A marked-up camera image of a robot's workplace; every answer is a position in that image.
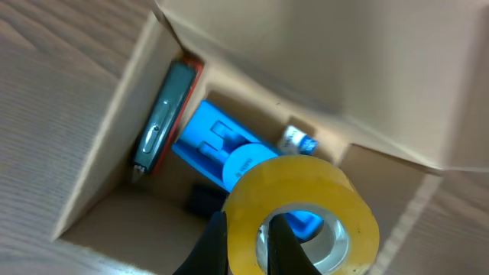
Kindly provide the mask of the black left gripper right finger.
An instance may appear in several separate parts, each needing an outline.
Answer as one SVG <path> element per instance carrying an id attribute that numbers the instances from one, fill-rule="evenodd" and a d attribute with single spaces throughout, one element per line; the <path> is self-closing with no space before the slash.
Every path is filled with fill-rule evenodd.
<path id="1" fill-rule="evenodd" d="M 268 275 L 321 275 L 306 256 L 285 215 L 275 215 L 268 227 Z"/>

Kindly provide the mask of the yellow clear tape roll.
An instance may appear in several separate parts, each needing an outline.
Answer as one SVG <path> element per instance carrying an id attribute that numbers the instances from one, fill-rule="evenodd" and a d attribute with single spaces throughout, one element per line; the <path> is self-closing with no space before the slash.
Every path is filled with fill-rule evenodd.
<path id="1" fill-rule="evenodd" d="M 228 262 L 234 274 L 265 274 L 269 223 L 282 214 L 321 274 L 363 274 L 380 243 L 376 219 L 347 176 L 316 157 L 262 162 L 226 186 Z"/>

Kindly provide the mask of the red and black stapler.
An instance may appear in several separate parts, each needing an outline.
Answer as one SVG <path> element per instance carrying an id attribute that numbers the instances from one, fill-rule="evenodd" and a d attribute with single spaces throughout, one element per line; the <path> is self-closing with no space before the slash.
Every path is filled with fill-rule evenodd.
<path id="1" fill-rule="evenodd" d="M 170 64 L 131 159 L 131 183 L 156 172 L 202 74 L 201 61 L 183 57 Z"/>

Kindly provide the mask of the small white blue item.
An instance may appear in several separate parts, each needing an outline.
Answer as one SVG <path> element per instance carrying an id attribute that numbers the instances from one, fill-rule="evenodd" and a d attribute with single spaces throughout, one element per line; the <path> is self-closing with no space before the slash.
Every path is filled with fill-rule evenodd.
<path id="1" fill-rule="evenodd" d="M 284 154 L 312 155 L 318 146 L 318 142 L 305 132 L 288 125 L 278 141 L 277 147 Z"/>

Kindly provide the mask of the brown cardboard box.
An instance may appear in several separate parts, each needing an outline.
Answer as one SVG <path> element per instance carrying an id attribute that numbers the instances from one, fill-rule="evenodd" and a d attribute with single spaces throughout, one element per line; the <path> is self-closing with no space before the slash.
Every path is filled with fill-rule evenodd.
<path id="1" fill-rule="evenodd" d="M 200 175 L 168 154 L 127 186 L 129 152 L 171 60 L 205 67 L 181 122 L 211 99 L 269 142 L 319 142 L 380 229 L 373 274 L 488 272 L 486 1 L 152 2 L 52 240 L 170 274 L 204 222 Z"/>

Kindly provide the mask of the blue plastic block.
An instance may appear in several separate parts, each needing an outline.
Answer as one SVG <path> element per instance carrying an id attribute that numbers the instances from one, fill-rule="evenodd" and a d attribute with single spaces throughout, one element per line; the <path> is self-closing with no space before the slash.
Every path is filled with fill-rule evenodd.
<path id="1" fill-rule="evenodd" d="M 288 155 L 207 100 L 200 102 L 172 149 L 228 192 L 253 167 Z"/>

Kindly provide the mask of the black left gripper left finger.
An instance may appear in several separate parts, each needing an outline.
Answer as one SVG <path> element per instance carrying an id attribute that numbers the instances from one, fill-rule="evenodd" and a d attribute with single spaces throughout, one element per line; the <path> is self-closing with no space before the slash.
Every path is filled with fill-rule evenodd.
<path id="1" fill-rule="evenodd" d="M 173 275 L 227 275 L 228 230 L 224 212 L 215 212 L 189 256 Z"/>

